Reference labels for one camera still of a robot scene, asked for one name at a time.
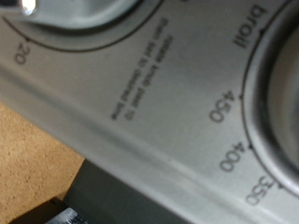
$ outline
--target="temperature marking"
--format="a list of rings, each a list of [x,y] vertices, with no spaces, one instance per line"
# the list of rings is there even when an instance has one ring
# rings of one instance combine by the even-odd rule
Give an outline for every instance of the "temperature marking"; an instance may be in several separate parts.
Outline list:
[[[246,202],[251,205],[257,205],[275,183],[274,180],[268,181],[267,177],[263,175],[259,179],[258,184],[251,189],[251,194],[246,197]]]
[[[18,52],[14,56],[16,63],[23,65],[27,61],[27,56],[30,53],[30,48],[23,42],[20,42],[18,46]]]
[[[224,113],[228,113],[231,110],[231,102],[235,100],[233,92],[228,91],[223,94],[222,99],[219,99],[215,104],[215,109],[209,113],[209,117],[216,123],[224,121]]]
[[[240,162],[241,154],[245,152],[242,143],[238,143],[233,147],[234,149],[226,152],[225,159],[220,162],[220,168],[225,172],[232,172],[235,168],[235,164]]]

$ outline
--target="knob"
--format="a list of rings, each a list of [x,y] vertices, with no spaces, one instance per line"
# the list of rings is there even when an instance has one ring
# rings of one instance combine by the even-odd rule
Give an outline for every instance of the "knob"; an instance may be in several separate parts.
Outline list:
[[[1,0],[2,11],[21,11],[29,21],[68,30],[87,29],[116,20],[138,0]]]
[[[268,89],[270,125],[287,158],[299,168],[299,28],[274,65]]]

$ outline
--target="timer knob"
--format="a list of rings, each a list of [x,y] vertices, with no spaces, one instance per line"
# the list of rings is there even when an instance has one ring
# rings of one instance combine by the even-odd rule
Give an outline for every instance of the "timer knob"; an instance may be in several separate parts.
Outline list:
[[[2,14],[8,14],[7,16],[23,15],[10,16],[10,19],[80,30],[114,21],[138,2],[138,0],[0,0],[0,9]]]
[[[277,57],[268,87],[270,125],[287,158],[299,168],[299,29]]]

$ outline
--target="metal surface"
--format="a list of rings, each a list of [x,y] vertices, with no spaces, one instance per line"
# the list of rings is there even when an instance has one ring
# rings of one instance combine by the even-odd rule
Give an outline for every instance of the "metal surface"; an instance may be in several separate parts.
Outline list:
[[[187,222],[297,223],[266,95],[298,4],[144,1],[84,34],[5,19],[0,97]]]

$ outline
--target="wooden surface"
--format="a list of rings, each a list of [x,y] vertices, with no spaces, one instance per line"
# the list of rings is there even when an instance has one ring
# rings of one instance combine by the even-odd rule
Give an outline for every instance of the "wooden surface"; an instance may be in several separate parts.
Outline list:
[[[0,224],[67,192],[82,162],[0,104]]]

